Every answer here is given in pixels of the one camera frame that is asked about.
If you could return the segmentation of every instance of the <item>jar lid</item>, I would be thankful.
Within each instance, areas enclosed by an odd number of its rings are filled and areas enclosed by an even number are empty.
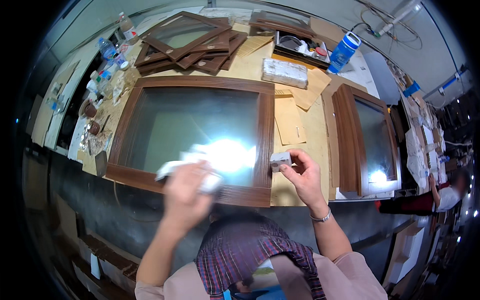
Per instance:
[[[318,54],[320,54],[321,56],[327,56],[327,51],[325,51],[325,49],[323,49],[323,48],[317,47],[317,48],[315,48],[315,51]]]
[[[128,69],[128,61],[124,61],[123,63],[121,63],[120,65],[120,70],[124,71]]]

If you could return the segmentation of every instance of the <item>stack of wooden frames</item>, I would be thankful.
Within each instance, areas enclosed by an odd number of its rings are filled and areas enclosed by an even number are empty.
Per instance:
[[[179,12],[140,35],[144,43],[134,65],[142,76],[173,68],[228,70],[247,39],[231,28],[228,18]]]

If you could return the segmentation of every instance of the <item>man in white shirt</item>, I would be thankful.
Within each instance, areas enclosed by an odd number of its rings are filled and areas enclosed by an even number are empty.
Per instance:
[[[464,168],[458,168],[446,183],[437,190],[435,179],[430,174],[428,181],[432,190],[422,195],[400,197],[395,200],[376,201],[379,212],[384,214],[405,214],[428,216],[434,212],[445,212],[453,208],[470,187],[470,174]]]

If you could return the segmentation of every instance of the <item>person's right hand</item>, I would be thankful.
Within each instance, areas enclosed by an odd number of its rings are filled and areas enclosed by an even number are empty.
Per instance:
[[[287,151],[296,166],[281,165],[282,174],[293,183],[298,196],[311,210],[327,207],[320,188],[320,166],[302,149]]]

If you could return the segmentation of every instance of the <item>small pot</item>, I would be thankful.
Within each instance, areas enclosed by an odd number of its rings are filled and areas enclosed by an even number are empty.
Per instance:
[[[96,115],[96,108],[95,108],[95,106],[93,106],[92,103],[88,103],[88,104],[85,106],[84,113],[85,113],[85,115],[87,115],[88,117],[93,118],[93,117]]]
[[[95,121],[90,122],[90,128],[88,129],[88,132],[93,135],[97,135],[99,131],[100,131],[100,125]]]

